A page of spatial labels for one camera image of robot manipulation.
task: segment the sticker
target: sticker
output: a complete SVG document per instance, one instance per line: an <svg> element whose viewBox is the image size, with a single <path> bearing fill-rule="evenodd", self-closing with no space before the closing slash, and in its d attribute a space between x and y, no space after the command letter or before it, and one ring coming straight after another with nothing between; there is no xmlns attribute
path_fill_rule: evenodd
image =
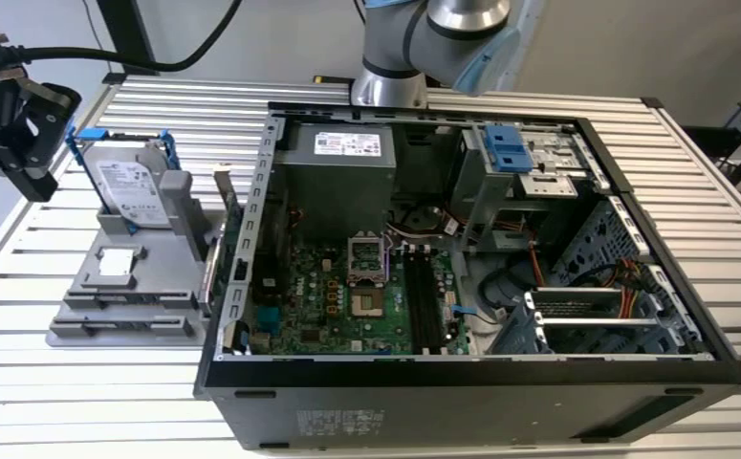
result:
<svg viewBox="0 0 741 459"><path fill-rule="evenodd" d="M382 409L299 409L295 411L298 433L303 437L378 435L383 424Z"/></svg>
<svg viewBox="0 0 741 459"><path fill-rule="evenodd" d="M446 226L443 227L443 232L451 236L455 234L457 230L458 230L458 221L454 218L449 217L449 222L446 222Z"/></svg>
<svg viewBox="0 0 741 459"><path fill-rule="evenodd" d="M377 134L349 134L346 132L319 132L315 134L315 155L381 156L381 136Z"/></svg>
<svg viewBox="0 0 741 459"><path fill-rule="evenodd" d="M102 249L98 262L99 275L127 275L131 272L134 251L131 249Z"/></svg>
<svg viewBox="0 0 741 459"><path fill-rule="evenodd" d="M103 189L119 214L141 227L167 225L149 169L142 164L97 161Z"/></svg>

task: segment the slotted aluminum table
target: slotted aluminum table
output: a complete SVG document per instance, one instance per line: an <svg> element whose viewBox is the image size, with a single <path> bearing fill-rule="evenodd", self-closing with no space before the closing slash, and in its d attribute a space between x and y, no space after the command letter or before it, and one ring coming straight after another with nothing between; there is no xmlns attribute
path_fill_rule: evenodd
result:
<svg viewBox="0 0 741 459"><path fill-rule="evenodd" d="M341 85L198 82L130 77L105 86L79 125L126 133L169 128L193 193L221 205L213 164L233 165L247 190L269 100L345 103ZM434 109L587 117L741 355L741 197L666 112L633 98L430 90ZM197 348L49 349L43 333L97 230L86 178L61 155L59 190L18 203L0 229L0 457L247 454L210 403L191 399ZM741 455L741 395L631 445L301 451L294 456L579 455L626 459Z"/></svg>

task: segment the black power cable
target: black power cable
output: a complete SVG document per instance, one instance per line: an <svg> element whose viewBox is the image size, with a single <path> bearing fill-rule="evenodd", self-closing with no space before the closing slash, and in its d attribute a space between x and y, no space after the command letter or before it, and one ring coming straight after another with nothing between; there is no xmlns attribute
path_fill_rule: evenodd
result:
<svg viewBox="0 0 741 459"><path fill-rule="evenodd" d="M117 62L122 65L129 65L131 67L137 67L139 69L153 70L155 72L179 72L186 70L189 67L193 66L197 60L202 58L210 47L217 42L219 35L222 35L222 31L227 24L230 23L230 19L233 19L233 15L239 8L239 4L242 0L233 0L230 2L230 6L227 7L227 11L219 20L219 24L211 30L207 38L198 46L198 48L193 51L191 55L189 55L183 60L174 63L162 63L155 62L147 59L137 59L129 57L126 55L121 55L118 53L113 53L109 51L93 50L89 48L69 48L69 47L51 47L51 48L23 48L23 47L10 47L6 48L7 50L7 60L11 63L25 63L29 64L33 60L46 60L46 59L91 59L91 60L105 60L107 62Z"/></svg>
<svg viewBox="0 0 741 459"><path fill-rule="evenodd" d="M91 12L89 12L89 5L86 5L86 0L79 0L79 3L83 4L83 10L86 11L86 21L89 22L89 29L91 30L91 36L94 36L94 42L98 45L101 51L103 51L103 45L101 44L101 40L98 39L98 33L94 30L94 23L91 22ZM105 63L105 69L109 73L111 73L111 66L109 63Z"/></svg>
<svg viewBox="0 0 741 459"><path fill-rule="evenodd" d="M595 268L591 268L585 273L582 273L577 277L574 277L574 280L571 280L571 282L569 282L567 287L575 287L575 286L583 284L585 281L593 275L601 273L602 271L611 270L613 268L615 268L615 263L610 263L609 265L601 265L601 266L597 266Z"/></svg>
<svg viewBox="0 0 741 459"><path fill-rule="evenodd" d="M361 23L366 24L365 15L361 13L361 7L358 6L358 0L353 0L353 7L355 7L355 12L358 13L358 18L361 19Z"/></svg>

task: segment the motherboard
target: motherboard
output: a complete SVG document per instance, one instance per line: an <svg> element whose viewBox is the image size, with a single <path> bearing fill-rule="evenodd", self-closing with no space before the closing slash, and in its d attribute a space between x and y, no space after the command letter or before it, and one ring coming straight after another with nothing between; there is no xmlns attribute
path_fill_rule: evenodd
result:
<svg viewBox="0 0 741 459"><path fill-rule="evenodd" d="M409 254L381 239L375 253L365 239L293 244L283 300L257 307L255 354L467 354L447 253ZM355 280L373 271L382 277Z"/></svg>

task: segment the power supply label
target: power supply label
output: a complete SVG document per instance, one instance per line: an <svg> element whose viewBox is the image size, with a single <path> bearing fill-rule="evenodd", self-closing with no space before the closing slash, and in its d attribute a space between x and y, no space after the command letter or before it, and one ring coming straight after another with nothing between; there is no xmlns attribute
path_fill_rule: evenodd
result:
<svg viewBox="0 0 741 459"><path fill-rule="evenodd" d="M377 134L319 132L315 134L313 154L378 157L381 156L381 136Z"/></svg>

